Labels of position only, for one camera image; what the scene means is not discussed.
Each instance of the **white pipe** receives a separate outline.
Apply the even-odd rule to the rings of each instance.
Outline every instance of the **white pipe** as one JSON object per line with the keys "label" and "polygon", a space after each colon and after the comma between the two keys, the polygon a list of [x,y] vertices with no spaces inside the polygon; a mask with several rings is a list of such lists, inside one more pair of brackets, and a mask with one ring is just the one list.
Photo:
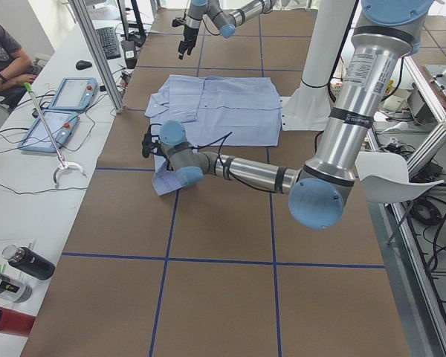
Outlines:
{"label": "white pipe", "polygon": [[321,1],[300,87],[282,108],[283,130],[325,129],[330,113],[325,85],[330,81],[332,67],[356,2]]}

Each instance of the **black band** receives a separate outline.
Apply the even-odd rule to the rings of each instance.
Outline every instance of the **black band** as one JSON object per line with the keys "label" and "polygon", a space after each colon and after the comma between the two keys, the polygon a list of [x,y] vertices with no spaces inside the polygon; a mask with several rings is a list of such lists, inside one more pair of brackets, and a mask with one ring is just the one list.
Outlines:
{"label": "black band", "polygon": [[313,175],[314,177],[317,177],[318,179],[321,179],[323,181],[330,182],[331,184],[337,184],[339,186],[344,186],[344,187],[352,187],[354,185],[353,181],[343,180],[341,178],[326,175],[325,173],[320,173],[319,171],[316,171],[312,167],[309,167],[307,165],[304,165],[303,170],[306,171],[309,175]]}
{"label": "black band", "polygon": [[5,83],[5,82],[8,81],[8,79],[5,78],[5,76],[4,76],[3,74],[1,74],[1,73],[0,73],[0,79],[1,79],[1,82],[2,82],[2,83]]}
{"label": "black band", "polygon": [[345,109],[332,108],[330,116],[336,119],[341,119],[345,124],[363,126],[370,129],[373,125],[373,118],[366,115],[349,112]]}
{"label": "black band", "polygon": [[230,178],[230,166],[236,156],[228,156],[228,158],[224,161],[223,164],[223,179],[231,180]]}
{"label": "black band", "polygon": [[354,36],[361,33],[373,33],[375,35],[385,35],[390,37],[395,37],[407,43],[415,43],[415,38],[409,33],[406,33],[395,28],[386,28],[384,26],[362,26],[360,28],[355,28]]}
{"label": "black band", "polygon": [[241,9],[236,9],[236,11],[239,12],[239,15],[241,16],[241,25],[243,25],[246,22],[245,12]]}
{"label": "black band", "polygon": [[303,78],[301,78],[300,80],[301,80],[302,83],[304,83],[304,84],[305,84],[306,86],[308,86],[309,88],[317,89],[317,88],[323,88],[323,87],[327,86],[327,83],[326,83],[326,84],[322,84],[321,86],[311,86],[310,84],[307,84],[306,82],[304,82],[304,79],[303,79]]}
{"label": "black band", "polygon": [[213,22],[213,20],[216,19],[216,17],[221,13],[223,13],[223,10],[221,10],[219,13],[216,13],[215,16],[211,18],[211,21]]}
{"label": "black band", "polygon": [[274,192],[282,193],[282,183],[284,182],[284,174],[287,167],[279,166],[277,168],[276,179],[274,180]]}
{"label": "black band", "polygon": [[176,153],[180,151],[184,151],[186,149],[190,149],[192,146],[188,141],[184,141],[183,143],[180,143],[179,145],[175,145],[174,147],[171,147],[170,149],[165,152],[165,155],[167,155],[167,158],[171,158]]}

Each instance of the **white wall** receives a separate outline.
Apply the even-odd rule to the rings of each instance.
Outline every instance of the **white wall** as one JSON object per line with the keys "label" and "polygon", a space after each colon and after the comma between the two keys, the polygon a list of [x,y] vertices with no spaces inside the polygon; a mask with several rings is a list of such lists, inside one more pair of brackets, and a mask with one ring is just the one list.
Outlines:
{"label": "white wall", "polygon": [[51,56],[54,48],[40,25],[28,0],[0,0],[0,25],[2,25],[34,57],[35,54]]}
{"label": "white wall", "polygon": [[51,45],[56,50],[74,26],[71,14],[60,0],[28,1]]}

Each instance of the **man's arm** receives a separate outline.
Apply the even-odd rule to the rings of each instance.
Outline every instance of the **man's arm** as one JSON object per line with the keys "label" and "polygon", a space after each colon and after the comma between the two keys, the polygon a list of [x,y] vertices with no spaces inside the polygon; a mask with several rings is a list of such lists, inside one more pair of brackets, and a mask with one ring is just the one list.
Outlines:
{"label": "man's arm", "polygon": [[3,78],[0,77],[0,91],[23,85],[23,83],[15,81],[14,79],[24,74],[31,66],[31,59],[23,49],[13,52],[10,55],[13,58],[12,63],[0,71],[0,76],[3,76]]}

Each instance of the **desk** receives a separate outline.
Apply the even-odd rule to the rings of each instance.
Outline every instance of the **desk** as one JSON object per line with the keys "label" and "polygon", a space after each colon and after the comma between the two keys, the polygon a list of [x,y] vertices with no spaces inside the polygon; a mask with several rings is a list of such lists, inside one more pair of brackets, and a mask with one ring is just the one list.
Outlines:
{"label": "desk", "polygon": [[[115,26],[117,22],[97,21],[96,28]],[[95,66],[78,71],[74,66],[78,60],[92,61],[79,26],[70,32],[61,47],[56,50],[51,60],[33,84],[36,95],[56,89],[63,77],[100,76]],[[111,72],[125,66],[123,56],[109,60]],[[17,108],[7,119],[2,129],[30,126],[31,102]],[[84,167],[87,177],[78,171],[65,171],[59,174],[60,187],[87,187],[96,166],[107,135],[111,129],[114,115],[109,97],[104,97],[98,105],[88,111],[96,121],[90,137],[77,152],[63,150],[69,161],[75,161]],[[78,147],[88,134],[92,122],[80,115],[80,122],[66,144],[73,149]],[[23,137],[20,132],[12,137],[18,141]],[[0,151],[16,147],[0,138]],[[58,166],[55,155],[31,155],[19,150],[0,154],[0,183],[18,191],[37,191],[53,188],[53,172]],[[26,238],[34,239],[34,250],[53,263],[57,263],[69,231],[83,200],[85,191],[65,191],[41,193],[37,195],[16,195],[0,188],[0,239]],[[30,315],[36,315],[48,289],[49,280],[40,281],[23,274],[23,281],[33,288],[31,298],[25,303],[15,304],[14,309]],[[0,334],[0,357],[17,357],[25,345],[26,338]]]}

